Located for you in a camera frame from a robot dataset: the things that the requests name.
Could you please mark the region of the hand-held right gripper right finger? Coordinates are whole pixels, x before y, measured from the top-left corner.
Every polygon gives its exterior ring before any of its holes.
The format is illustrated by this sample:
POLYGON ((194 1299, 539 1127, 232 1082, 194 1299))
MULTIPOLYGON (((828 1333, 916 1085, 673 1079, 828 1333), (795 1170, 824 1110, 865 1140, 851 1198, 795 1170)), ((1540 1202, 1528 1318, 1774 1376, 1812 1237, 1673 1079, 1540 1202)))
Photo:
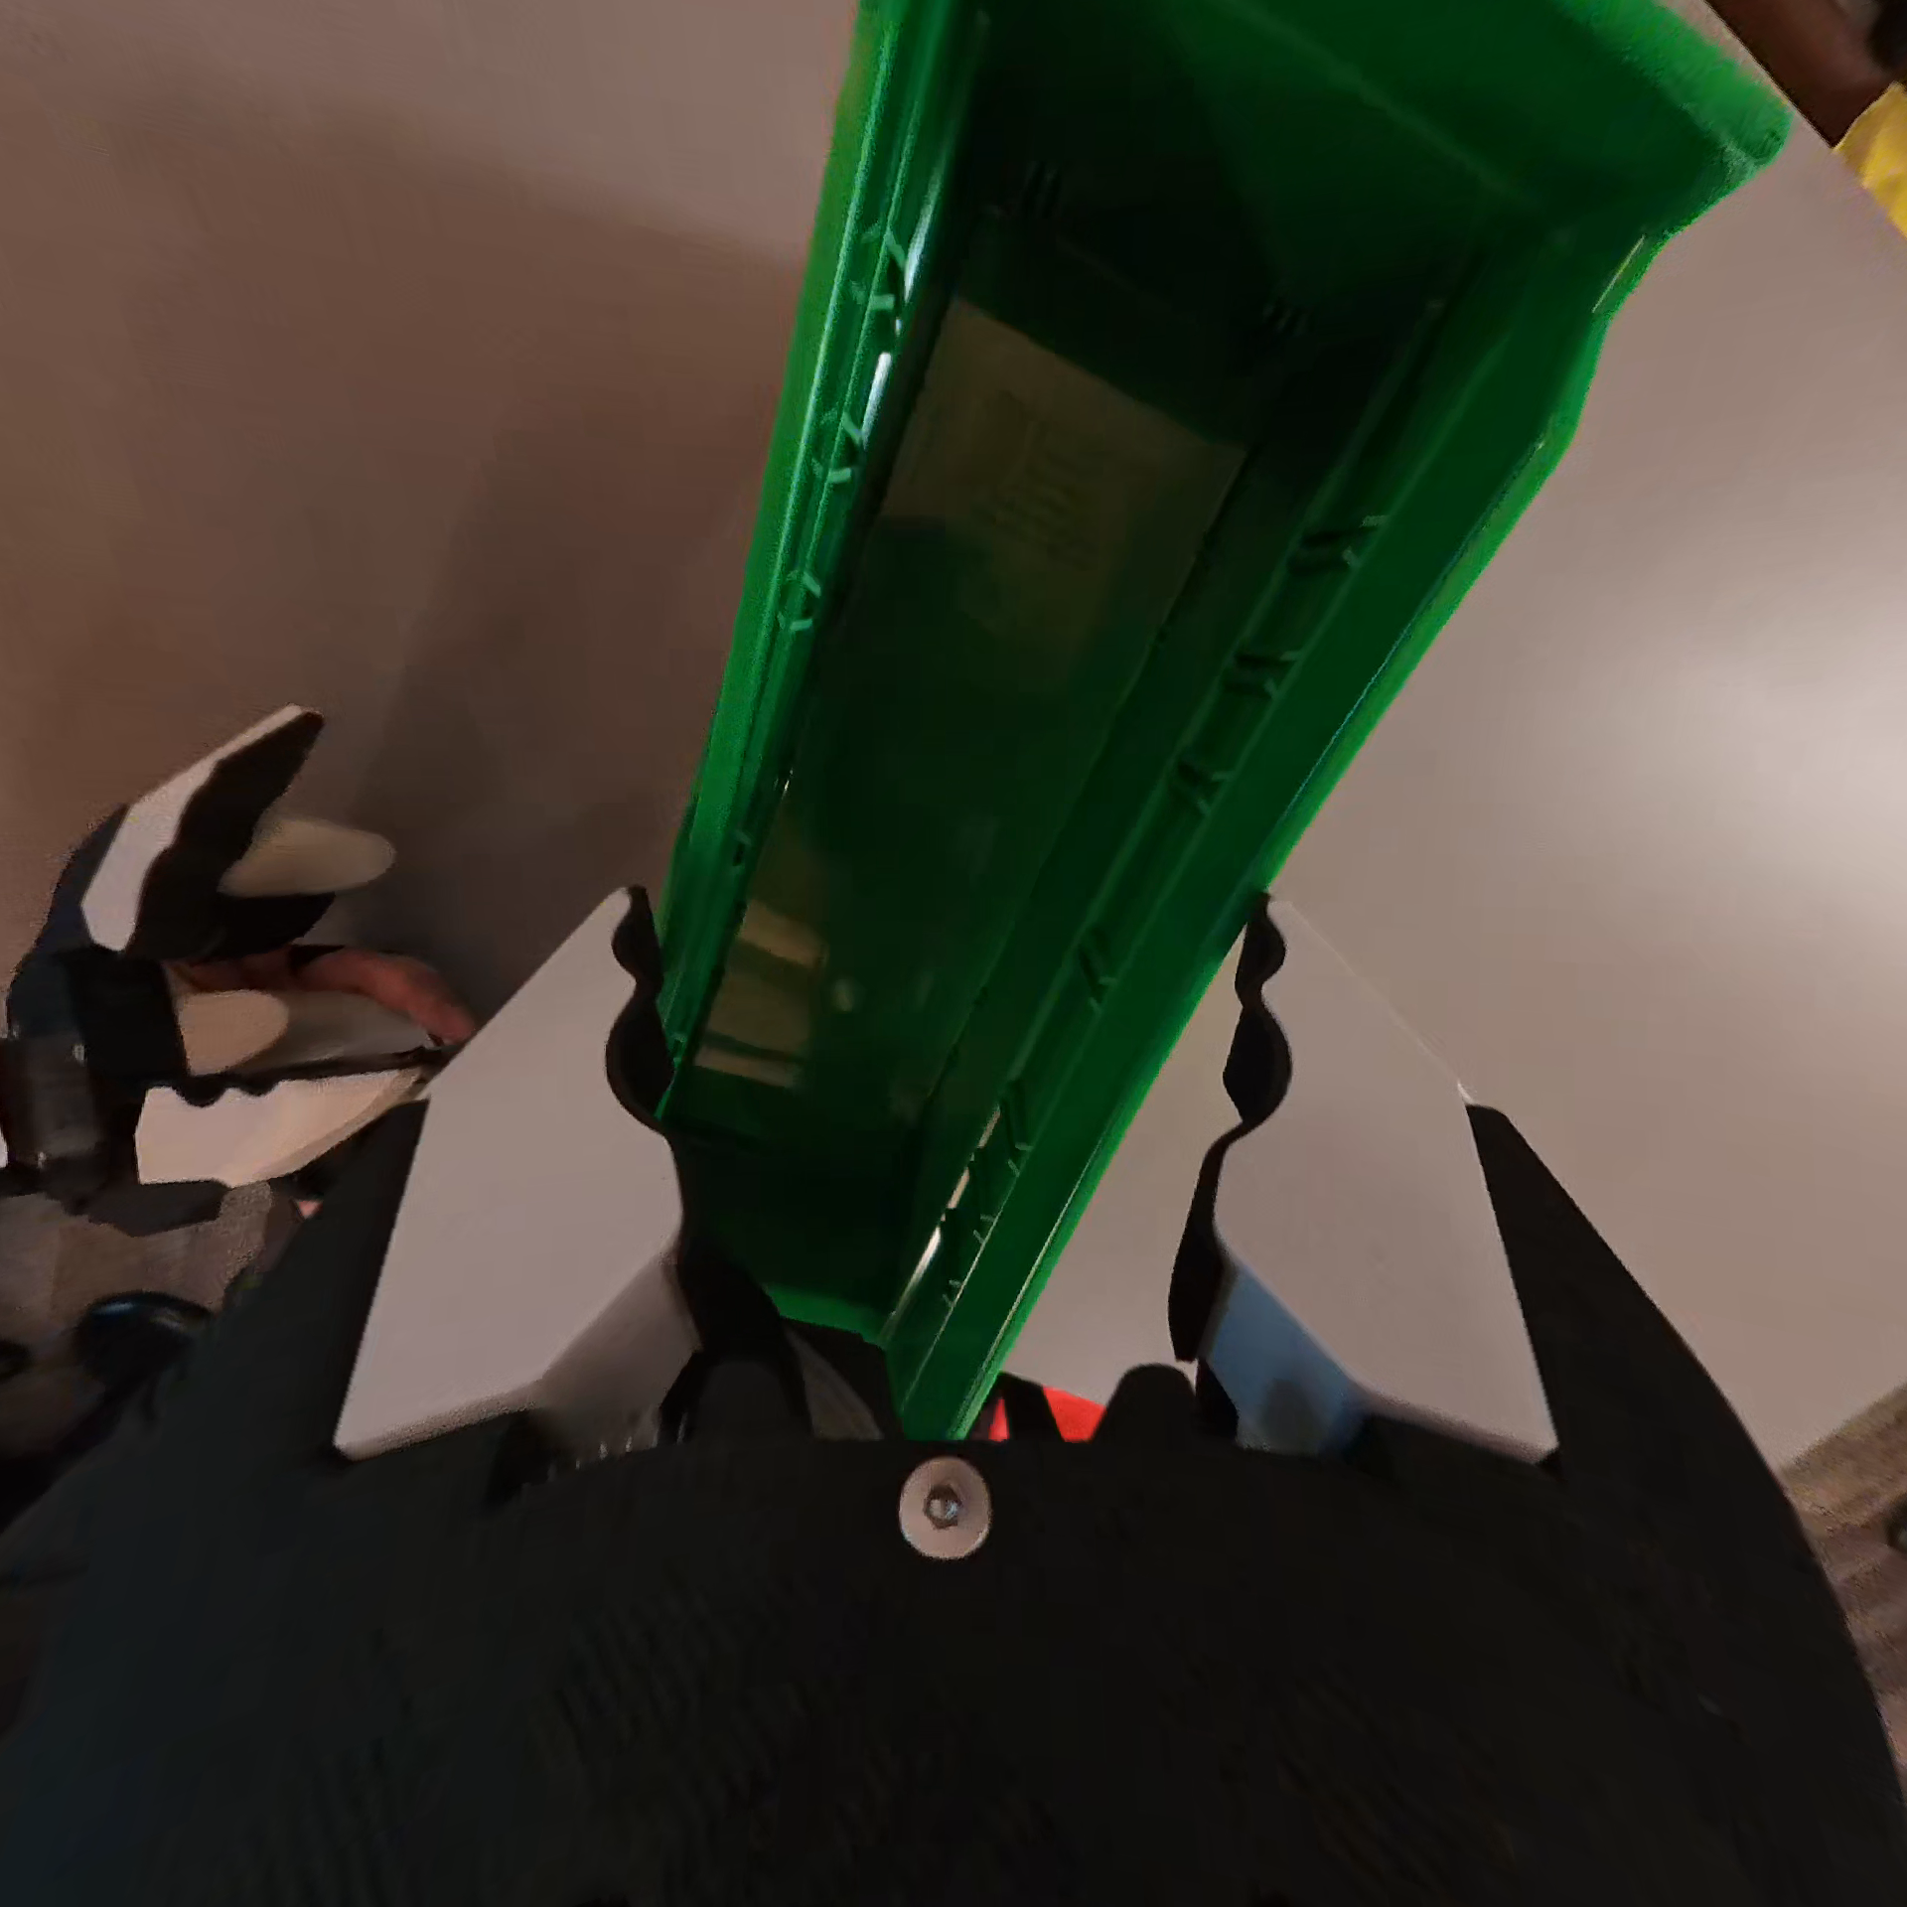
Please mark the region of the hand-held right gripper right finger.
POLYGON ((1168 1294, 1232 1435, 1324 1457, 1389 1418, 1536 1465, 1558 1435, 1457 1074, 1284 899, 1232 974, 1168 1294))

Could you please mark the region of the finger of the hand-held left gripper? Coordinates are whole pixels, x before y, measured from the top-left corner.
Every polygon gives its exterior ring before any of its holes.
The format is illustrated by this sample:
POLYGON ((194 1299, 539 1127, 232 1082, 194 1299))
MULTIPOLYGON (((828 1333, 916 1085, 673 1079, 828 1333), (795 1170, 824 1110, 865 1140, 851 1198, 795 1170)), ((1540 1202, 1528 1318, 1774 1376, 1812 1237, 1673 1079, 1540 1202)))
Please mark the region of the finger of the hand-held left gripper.
POLYGON ((124 807, 84 881, 88 937, 121 957, 250 957, 305 933, 322 893, 232 894, 222 878, 322 730, 318 710, 283 707, 124 807))
POLYGON ((225 1082, 203 1105, 176 1085, 156 1085, 134 1127, 137 1184, 284 1180, 414 1098, 421 1085, 421 1066, 297 1075, 264 1090, 225 1082))

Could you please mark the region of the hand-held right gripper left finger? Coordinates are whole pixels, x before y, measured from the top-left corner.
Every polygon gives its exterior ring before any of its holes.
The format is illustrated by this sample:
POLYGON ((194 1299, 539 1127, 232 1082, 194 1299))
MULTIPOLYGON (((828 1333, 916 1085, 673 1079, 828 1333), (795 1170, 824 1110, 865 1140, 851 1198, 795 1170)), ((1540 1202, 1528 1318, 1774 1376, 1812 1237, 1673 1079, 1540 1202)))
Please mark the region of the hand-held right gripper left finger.
POLYGON ((654 918, 603 899, 437 1074, 336 1418, 371 1460, 494 1418, 630 1451, 698 1352, 681 1178, 642 1071, 654 918))

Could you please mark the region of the green plastic bin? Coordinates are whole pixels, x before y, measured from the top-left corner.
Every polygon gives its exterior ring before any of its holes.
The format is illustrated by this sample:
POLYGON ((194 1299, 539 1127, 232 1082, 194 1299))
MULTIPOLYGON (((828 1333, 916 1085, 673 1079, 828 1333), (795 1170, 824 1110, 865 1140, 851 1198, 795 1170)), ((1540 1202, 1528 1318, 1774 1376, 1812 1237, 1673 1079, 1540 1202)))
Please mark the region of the green plastic bin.
POLYGON ((1658 3, 859 7, 659 1011, 725 1254, 907 1432, 1788 128, 1658 3))

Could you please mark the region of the person's left hand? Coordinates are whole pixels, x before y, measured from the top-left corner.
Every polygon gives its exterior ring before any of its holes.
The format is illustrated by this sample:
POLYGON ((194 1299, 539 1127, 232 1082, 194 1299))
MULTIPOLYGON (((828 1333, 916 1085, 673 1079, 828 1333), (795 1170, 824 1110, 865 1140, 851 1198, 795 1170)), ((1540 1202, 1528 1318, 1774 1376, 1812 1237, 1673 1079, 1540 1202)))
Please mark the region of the person's left hand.
POLYGON ((294 943, 238 961, 170 963, 168 974, 200 993, 259 989, 366 1000, 408 1018, 437 1043, 463 1043, 481 1027, 437 970, 387 950, 294 943))

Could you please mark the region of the orange red object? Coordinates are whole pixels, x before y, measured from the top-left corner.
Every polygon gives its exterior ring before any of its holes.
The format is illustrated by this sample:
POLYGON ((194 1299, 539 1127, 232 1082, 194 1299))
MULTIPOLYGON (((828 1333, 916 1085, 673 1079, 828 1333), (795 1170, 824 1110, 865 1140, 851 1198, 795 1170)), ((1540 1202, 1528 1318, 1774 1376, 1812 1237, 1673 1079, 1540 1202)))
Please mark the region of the orange red object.
POLYGON ((976 1419, 976 1435, 987 1443, 1088 1443, 1101 1418, 1100 1402, 1001 1373, 976 1419))

